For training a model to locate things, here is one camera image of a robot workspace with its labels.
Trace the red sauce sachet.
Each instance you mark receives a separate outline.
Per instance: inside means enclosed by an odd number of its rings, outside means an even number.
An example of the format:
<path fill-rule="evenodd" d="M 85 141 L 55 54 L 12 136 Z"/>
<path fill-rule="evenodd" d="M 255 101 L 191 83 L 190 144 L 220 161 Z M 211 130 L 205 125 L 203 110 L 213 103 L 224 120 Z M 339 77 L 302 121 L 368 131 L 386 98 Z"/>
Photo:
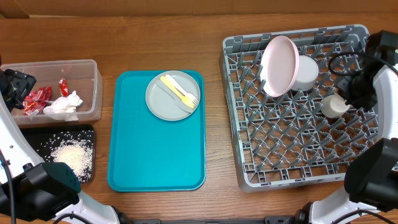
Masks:
<path fill-rule="evenodd" d="M 68 96 L 68 86 L 67 86 L 67 81 L 64 78 L 61 78 L 59 81 L 59 89 L 60 89 L 60 94 L 62 97 L 67 97 Z"/>

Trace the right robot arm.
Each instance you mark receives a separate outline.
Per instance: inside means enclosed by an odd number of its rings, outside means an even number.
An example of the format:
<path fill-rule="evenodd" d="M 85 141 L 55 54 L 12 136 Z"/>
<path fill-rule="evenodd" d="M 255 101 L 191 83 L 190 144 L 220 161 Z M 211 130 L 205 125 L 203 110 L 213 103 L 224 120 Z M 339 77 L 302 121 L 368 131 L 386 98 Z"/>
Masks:
<path fill-rule="evenodd" d="M 370 35 L 364 51 L 338 53 L 328 69 L 345 78 L 338 93 L 349 104 L 378 107 L 377 141 L 349 165 L 342 188 L 307 203 L 286 223 L 350 223 L 363 215 L 390 223 L 380 213 L 397 208 L 397 34 Z"/>

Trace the pink round plate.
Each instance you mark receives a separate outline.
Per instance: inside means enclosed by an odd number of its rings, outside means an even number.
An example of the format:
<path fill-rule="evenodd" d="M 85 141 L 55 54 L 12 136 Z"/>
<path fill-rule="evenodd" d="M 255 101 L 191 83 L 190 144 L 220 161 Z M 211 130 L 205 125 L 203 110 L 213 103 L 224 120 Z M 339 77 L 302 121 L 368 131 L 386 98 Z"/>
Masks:
<path fill-rule="evenodd" d="M 261 59 L 263 90 L 278 97 L 291 89 L 299 70 L 299 53 L 296 45 L 286 36 L 273 38 L 264 50 Z"/>

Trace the white napkin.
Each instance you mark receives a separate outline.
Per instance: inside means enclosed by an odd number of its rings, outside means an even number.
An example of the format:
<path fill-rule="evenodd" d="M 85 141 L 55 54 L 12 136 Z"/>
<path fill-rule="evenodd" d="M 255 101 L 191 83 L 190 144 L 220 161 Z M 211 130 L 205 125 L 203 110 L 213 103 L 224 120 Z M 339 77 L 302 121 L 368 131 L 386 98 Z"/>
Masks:
<path fill-rule="evenodd" d="M 61 96 L 52 101 L 43 109 L 43 113 L 58 121 L 78 121 L 75 112 L 82 103 L 83 100 L 73 91 L 67 97 Z"/>

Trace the red snack wrapper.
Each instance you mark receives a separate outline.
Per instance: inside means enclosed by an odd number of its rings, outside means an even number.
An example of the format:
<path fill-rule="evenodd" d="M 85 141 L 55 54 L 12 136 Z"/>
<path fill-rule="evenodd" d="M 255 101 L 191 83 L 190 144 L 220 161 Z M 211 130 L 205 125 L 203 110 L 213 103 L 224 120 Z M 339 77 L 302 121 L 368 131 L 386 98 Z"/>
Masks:
<path fill-rule="evenodd" d="M 41 87 L 37 91 L 31 91 L 23 101 L 23 113 L 26 116 L 37 115 L 46 107 L 52 95 L 52 87 Z"/>

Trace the grey bowl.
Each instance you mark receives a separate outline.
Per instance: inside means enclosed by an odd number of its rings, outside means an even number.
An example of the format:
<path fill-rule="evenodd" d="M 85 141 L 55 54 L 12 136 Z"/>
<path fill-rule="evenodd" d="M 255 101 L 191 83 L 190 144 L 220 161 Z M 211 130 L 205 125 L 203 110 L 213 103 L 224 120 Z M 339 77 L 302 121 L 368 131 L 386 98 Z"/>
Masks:
<path fill-rule="evenodd" d="M 311 57 L 300 55 L 297 78 L 295 83 L 292 85 L 291 90 L 310 90 L 315 86 L 318 73 L 319 68 L 316 61 Z"/>

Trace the white paper cup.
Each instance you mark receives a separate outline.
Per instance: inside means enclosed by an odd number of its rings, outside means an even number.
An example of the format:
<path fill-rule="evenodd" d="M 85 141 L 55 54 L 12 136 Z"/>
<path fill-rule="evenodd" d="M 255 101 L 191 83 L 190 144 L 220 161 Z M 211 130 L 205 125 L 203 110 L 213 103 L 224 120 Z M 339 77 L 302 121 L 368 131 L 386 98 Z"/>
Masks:
<path fill-rule="evenodd" d="M 350 105 L 346 104 L 346 100 L 337 94 L 325 97 L 324 99 L 322 99 L 321 104 L 321 112 L 327 118 L 340 117 L 350 108 Z"/>

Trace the white plastic fork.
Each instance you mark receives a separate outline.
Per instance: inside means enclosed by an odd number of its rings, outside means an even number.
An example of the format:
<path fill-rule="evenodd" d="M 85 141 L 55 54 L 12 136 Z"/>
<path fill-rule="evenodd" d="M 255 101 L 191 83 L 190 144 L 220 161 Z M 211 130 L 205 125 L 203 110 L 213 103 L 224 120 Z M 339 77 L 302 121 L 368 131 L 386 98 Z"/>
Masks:
<path fill-rule="evenodd" d="M 177 82 L 171 75 L 166 75 L 165 77 L 172 83 L 172 85 L 173 85 L 179 92 L 181 92 L 184 96 L 189 97 L 189 98 L 193 101 L 193 104 L 194 104 L 195 106 L 198 106 L 199 101 L 198 101 L 198 99 L 197 99 L 193 94 L 187 92 L 184 88 L 182 88 L 182 87 L 178 84 L 178 82 Z"/>

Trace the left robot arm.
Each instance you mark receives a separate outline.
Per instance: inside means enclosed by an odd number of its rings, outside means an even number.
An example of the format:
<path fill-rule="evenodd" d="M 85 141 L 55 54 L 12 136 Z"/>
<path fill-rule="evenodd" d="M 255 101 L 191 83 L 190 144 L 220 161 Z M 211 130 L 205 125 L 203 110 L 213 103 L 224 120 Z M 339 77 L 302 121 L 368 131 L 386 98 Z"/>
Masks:
<path fill-rule="evenodd" d="M 11 111 L 23 109 L 35 83 L 32 75 L 1 71 L 1 213 L 12 223 L 130 223 L 123 212 L 84 193 L 65 163 L 45 162 L 26 141 Z"/>

